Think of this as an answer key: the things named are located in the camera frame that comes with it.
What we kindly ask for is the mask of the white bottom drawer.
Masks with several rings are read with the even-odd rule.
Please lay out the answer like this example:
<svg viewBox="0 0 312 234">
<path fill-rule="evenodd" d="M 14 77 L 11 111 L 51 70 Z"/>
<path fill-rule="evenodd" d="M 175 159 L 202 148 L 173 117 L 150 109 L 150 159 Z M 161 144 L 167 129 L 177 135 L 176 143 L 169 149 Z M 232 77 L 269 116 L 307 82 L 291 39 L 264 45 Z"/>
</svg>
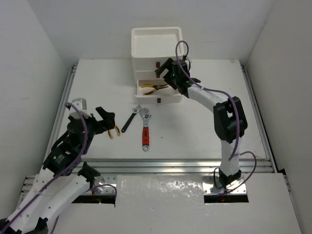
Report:
<svg viewBox="0 0 312 234">
<path fill-rule="evenodd" d="M 141 88 L 143 84 L 163 85 L 167 84 L 163 79 L 138 80 L 136 82 L 137 92 L 136 99 L 140 105 L 161 105 L 161 104 L 176 104 L 182 101 L 182 95 L 178 90 L 174 90 L 171 86 L 165 89 L 160 89 L 151 95 L 145 96 L 143 93 L 149 92 L 152 88 Z"/>
</svg>

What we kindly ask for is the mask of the yellow needle nose pliers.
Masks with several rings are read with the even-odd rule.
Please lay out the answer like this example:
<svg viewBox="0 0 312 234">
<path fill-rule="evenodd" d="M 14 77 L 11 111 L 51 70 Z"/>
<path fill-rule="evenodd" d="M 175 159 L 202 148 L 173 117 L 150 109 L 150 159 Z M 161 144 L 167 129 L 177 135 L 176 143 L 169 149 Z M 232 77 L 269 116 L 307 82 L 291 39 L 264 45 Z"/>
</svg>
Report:
<svg viewBox="0 0 312 234">
<path fill-rule="evenodd" d="M 141 87 L 141 88 L 147 88 L 147 87 L 148 87 L 148 88 L 152 88 L 151 91 L 143 93 L 145 96 L 147 96 L 147 95 L 153 94 L 153 93 L 156 92 L 157 90 L 168 88 L 169 85 L 168 85 L 168 84 L 163 84 L 163 85 L 143 84 L 143 85 L 141 85 L 140 87 Z"/>
</svg>

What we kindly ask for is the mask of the white drawer cabinet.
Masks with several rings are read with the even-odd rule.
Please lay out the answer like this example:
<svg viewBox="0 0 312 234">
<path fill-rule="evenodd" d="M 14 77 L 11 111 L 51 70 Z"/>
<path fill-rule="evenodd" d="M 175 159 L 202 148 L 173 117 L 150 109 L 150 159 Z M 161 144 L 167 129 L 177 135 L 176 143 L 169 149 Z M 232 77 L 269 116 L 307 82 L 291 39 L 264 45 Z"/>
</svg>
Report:
<svg viewBox="0 0 312 234">
<path fill-rule="evenodd" d="M 155 70 L 168 58 L 176 59 L 176 44 L 181 40 L 179 27 L 132 29 L 131 56 L 135 81 L 157 79 Z M 160 78 L 163 79 L 167 72 L 166 69 Z"/>
</svg>

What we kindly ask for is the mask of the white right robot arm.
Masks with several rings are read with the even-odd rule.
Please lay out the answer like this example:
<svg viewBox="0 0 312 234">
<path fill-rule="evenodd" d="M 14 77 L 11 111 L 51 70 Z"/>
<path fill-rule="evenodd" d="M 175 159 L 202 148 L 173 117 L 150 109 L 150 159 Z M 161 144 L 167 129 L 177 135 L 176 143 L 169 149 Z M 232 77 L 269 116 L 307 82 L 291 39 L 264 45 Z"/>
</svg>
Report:
<svg viewBox="0 0 312 234">
<path fill-rule="evenodd" d="M 248 127 L 241 100 L 224 91 L 206 88 L 200 80 L 192 78 L 186 59 L 168 58 L 163 64 L 156 63 L 157 76 L 165 70 L 168 72 L 163 79 L 168 85 L 213 113 L 214 131 L 221 141 L 219 183 L 225 189 L 241 177 L 237 150 Z"/>
</svg>

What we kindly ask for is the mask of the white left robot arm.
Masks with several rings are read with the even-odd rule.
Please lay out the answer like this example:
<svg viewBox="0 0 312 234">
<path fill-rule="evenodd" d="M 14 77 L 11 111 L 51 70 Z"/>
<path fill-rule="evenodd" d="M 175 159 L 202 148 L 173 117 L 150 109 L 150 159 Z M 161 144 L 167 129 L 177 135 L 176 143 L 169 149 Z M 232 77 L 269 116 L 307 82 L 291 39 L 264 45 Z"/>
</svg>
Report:
<svg viewBox="0 0 312 234">
<path fill-rule="evenodd" d="M 60 213 L 80 195 L 99 195 L 108 187 L 100 172 L 87 163 L 76 174 L 72 171 L 88 152 L 94 136 L 115 127 L 115 114 L 97 107 L 102 118 L 98 121 L 84 109 L 72 104 L 67 107 L 70 122 L 66 132 L 52 146 L 23 201 L 10 216 L 1 219 L 2 234 L 52 233 Z"/>
</svg>

